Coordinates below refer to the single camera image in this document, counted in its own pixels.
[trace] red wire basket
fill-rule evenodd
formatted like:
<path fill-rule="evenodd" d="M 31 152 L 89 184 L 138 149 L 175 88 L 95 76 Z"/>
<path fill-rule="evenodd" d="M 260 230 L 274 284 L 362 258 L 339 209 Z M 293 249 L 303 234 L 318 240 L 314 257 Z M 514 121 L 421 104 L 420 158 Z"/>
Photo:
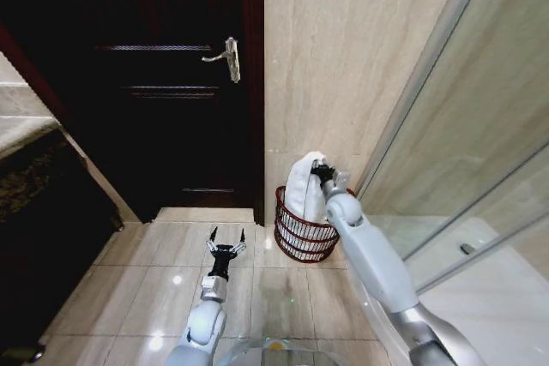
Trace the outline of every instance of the red wire basket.
<path fill-rule="evenodd" d="M 309 222 L 297 217 L 284 206 L 286 186 L 276 189 L 274 240 L 295 261 L 323 261 L 334 251 L 340 235 L 329 224 Z"/>

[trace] door frame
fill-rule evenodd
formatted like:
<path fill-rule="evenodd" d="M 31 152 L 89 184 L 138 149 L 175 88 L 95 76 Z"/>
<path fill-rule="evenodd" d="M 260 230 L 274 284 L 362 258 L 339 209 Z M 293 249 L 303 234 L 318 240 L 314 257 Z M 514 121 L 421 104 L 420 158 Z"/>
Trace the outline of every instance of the door frame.
<path fill-rule="evenodd" d="M 242 0 L 244 39 L 241 42 L 241 51 L 246 68 L 242 70 L 244 84 L 248 86 L 247 108 L 250 118 L 252 170 L 251 181 L 253 188 L 254 220 L 259 225 L 265 222 L 265 166 L 264 166 L 264 0 Z M 112 186 L 120 193 L 131 209 L 143 222 L 148 222 L 156 217 L 163 206 L 159 199 L 147 196 L 138 179 L 131 183 L 121 183 L 116 176 L 116 171 L 109 169 L 101 160 L 99 153 L 101 142 L 94 139 L 93 135 L 86 132 L 89 125 L 79 121 L 69 107 L 57 96 L 44 76 L 38 71 L 34 63 L 27 57 L 24 50 L 11 36 L 7 28 L 0 22 L 0 50 L 10 60 L 28 85 L 38 94 L 51 113 L 63 125 L 63 127 L 75 138 L 78 144 L 86 152 L 99 169 L 106 175 Z"/>

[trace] door handle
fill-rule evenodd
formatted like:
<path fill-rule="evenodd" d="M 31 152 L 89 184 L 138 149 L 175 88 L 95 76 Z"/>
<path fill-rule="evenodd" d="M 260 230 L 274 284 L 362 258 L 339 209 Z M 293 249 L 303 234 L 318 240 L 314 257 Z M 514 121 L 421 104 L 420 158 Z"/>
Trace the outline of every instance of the door handle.
<path fill-rule="evenodd" d="M 202 56 L 202 61 L 206 63 L 215 62 L 225 58 L 229 65 L 231 80 L 235 83 L 240 81 L 240 63 L 238 62 L 238 47 L 237 41 L 233 37 L 229 37 L 225 41 L 225 51 L 215 57 Z"/>

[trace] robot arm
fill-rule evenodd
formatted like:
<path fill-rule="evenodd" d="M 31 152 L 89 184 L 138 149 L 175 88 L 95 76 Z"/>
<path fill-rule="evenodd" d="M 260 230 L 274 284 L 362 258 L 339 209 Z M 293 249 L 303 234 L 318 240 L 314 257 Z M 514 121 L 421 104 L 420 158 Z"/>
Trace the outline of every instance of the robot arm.
<path fill-rule="evenodd" d="M 214 267 L 202 278 L 202 303 L 193 308 L 187 326 L 166 361 L 166 366 L 212 366 L 214 353 L 225 329 L 226 313 L 222 304 L 226 299 L 226 284 L 229 281 L 229 262 L 246 249 L 244 229 L 240 243 L 215 245 L 217 227 L 207 245 L 215 258 Z"/>
<path fill-rule="evenodd" d="M 455 327 L 421 304 L 401 257 L 347 193 L 349 175 L 320 164 L 313 165 L 312 173 L 320 177 L 328 221 L 340 234 L 348 260 L 407 343 L 412 365 L 485 365 Z"/>

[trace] glass shower door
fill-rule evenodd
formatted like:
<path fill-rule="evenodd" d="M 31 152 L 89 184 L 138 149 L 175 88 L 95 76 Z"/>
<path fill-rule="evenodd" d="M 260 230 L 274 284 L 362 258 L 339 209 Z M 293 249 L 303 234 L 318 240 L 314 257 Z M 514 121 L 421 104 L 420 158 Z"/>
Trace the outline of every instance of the glass shower door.
<path fill-rule="evenodd" d="M 549 364 L 549 0 L 470 0 L 360 197 L 488 364 Z"/>

